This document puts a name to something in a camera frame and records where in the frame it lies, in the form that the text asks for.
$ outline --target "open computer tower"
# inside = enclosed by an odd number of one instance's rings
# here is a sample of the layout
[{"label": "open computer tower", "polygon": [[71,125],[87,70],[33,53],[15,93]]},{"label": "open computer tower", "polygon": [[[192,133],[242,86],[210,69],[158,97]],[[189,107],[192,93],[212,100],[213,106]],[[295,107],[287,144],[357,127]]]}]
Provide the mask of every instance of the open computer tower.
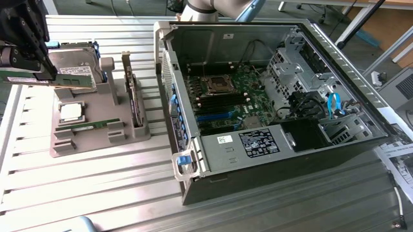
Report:
[{"label": "open computer tower", "polygon": [[339,166],[390,140],[387,103],[308,20],[156,28],[184,204]]}]

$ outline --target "green circuit board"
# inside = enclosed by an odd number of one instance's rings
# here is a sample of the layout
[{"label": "green circuit board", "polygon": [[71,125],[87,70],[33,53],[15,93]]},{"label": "green circuit board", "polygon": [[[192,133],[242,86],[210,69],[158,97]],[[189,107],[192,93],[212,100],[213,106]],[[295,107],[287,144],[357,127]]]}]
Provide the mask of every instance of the green circuit board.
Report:
[{"label": "green circuit board", "polygon": [[[249,101],[228,107],[228,111],[232,112],[232,117],[229,119],[198,122],[201,132],[204,133],[205,131],[206,134],[210,134],[208,131],[212,131],[212,129],[225,127],[233,127],[234,131],[245,130],[245,119],[252,116],[256,116],[256,118],[259,117],[263,126],[269,125],[275,120],[276,112],[273,110],[272,100],[268,97],[260,81],[260,74],[255,71],[253,67],[246,65],[241,66],[233,74],[221,76],[229,77],[230,79],[234,87],[232,93],[248,93],[245,98],[249,98]],[[197,105],[197,98],[200,96],[208,96],[209,93],[209,85],[204,81],[208,78],[212,78],[212,76],[193,76],[186,80],[194,112],[197,112],[200,108]]]}]

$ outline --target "floor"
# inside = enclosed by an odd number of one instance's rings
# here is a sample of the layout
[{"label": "floor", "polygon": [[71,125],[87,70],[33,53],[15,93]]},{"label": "floor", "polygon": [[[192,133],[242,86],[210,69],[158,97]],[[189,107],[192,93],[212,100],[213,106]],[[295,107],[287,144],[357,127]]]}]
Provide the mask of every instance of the floor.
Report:
[{"label": "floor", "polygon": [[[94,0],[91,4],[86,4],[85,0],[55,0],[57,7],[61,15],[114,15],[110,0]],[[114,8],[118,15],[132,15],[132,10],[125,0],[113,0]],[[279,2],[268,1],[259,17],[267,18],[311,18],[319,20],[321,18],[323,9],[309,5],[304,5],[301,9],[296,8],[295,3],[289,3],[285,8],[285,12],[279,11]],[[136,15],[169,15],[176,13],[166,11],[166,0],[132,0],[132,7]],[[328,9],[328,15],[325,23],[321,25],[323,29],[331,34],[341,14],[337,11]],[[343,22],[335,33],[332,34],[332,40],[335,41],[348,26],[348,22]],[[349,59],[353,61],[360,71],[364,71],[373,61],[383,54],[383,50],[369,45],[363,39],[355,37],[348,46],[344,48],[344,52]],[[402,68],[392,62],[391,59],[383,63],[377,68],[379,72],[387,72],[388,77],[394,77]],[[10,85],[0,84],[0,101],[7,102],[10,93]],[[6,104],[0,104],[0,114],[5,112]]]}]

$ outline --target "metal table surface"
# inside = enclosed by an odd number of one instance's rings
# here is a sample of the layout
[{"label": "metal table surface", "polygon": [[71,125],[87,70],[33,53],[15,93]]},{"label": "metal table surface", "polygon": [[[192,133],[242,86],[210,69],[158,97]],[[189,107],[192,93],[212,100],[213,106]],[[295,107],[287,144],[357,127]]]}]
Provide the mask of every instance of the metal table surface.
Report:
[{"label": "metal table surface", "polygon": [[[62,232],[81,215],[101,231],[392,230],[398,198],[373,152],[331,170],[182,206],[153,64],[153,24],[161,20],[174,18],[49,16],[54,40],[98,40],[102,56],[116,59],[116,78],[124,77],[121,52],[132,51],[153,138],[53,158],[54,92],[14,86],[0,130],[0,231]],[[404,203],[411,224],[413,207],[406,197]]]}]

